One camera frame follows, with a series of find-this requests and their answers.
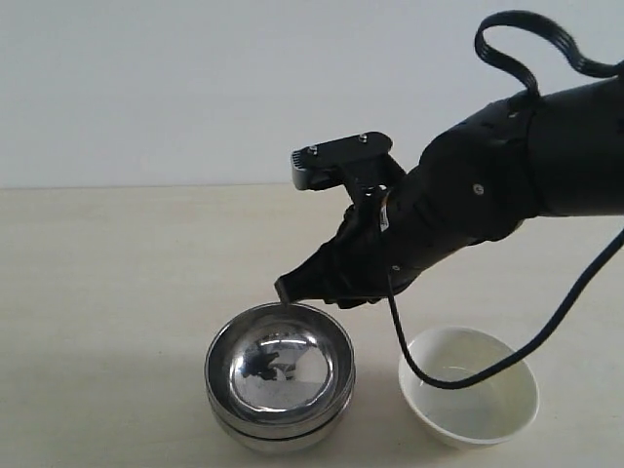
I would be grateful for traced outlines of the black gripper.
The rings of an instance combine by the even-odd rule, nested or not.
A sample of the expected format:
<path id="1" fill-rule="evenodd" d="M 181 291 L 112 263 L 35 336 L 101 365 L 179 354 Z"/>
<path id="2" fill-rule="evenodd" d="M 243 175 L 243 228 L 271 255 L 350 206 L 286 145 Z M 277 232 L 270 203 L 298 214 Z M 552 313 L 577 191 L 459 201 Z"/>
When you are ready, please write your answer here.
<path id="1" fill-rule="evenodd" d="M 352 217 L 354 232 L 330 239 L 276 280 L 280 301 L 375 303 L 449 255 L 510 235 L 540 208 L 528 127 L 465 124 L 437 136 L 414 169 Z"/>

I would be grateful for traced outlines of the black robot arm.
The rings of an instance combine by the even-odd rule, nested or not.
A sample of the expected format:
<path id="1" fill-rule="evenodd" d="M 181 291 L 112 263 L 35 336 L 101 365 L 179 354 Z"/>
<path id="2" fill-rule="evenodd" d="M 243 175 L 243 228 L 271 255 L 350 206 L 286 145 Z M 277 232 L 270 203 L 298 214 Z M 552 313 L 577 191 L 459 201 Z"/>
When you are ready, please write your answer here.
<path id="1" fill-rule="evenodd" d="M 296 188 L 341 185 L 352 203 L 336 233 L 276 281 L 281 301 L 375 303 L 527 219 L 623 212 L 619 79 L 492 102 L 435 137 L 411 170 L 391 147 L 368 132 L 292 154 Z"/>

